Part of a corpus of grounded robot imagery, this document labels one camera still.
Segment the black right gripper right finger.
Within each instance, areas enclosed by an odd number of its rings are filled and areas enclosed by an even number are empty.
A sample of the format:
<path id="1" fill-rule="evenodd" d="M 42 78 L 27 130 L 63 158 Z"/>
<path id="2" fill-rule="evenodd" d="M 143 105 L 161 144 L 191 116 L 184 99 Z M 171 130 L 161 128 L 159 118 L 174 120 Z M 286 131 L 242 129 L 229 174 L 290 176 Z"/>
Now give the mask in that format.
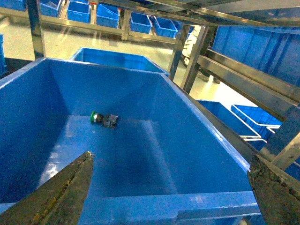
<path id="1" fill-rule="evenodd" d="M 300 223 L 300 182 L 259 155 L 253 156 L 248 180 L 268 225 Z"/>

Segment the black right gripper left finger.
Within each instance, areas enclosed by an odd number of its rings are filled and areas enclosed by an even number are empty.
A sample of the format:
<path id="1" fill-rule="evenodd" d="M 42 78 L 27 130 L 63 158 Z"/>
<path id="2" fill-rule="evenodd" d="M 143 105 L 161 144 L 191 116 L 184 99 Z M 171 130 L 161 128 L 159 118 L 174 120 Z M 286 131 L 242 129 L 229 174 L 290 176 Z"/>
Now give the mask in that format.
<path id="1" fill-rule="evenodd" d="M 76 225 L 93 172 L 93 155 L 84 152 L 60 172 L 1 213 L 2 225 Z"/>

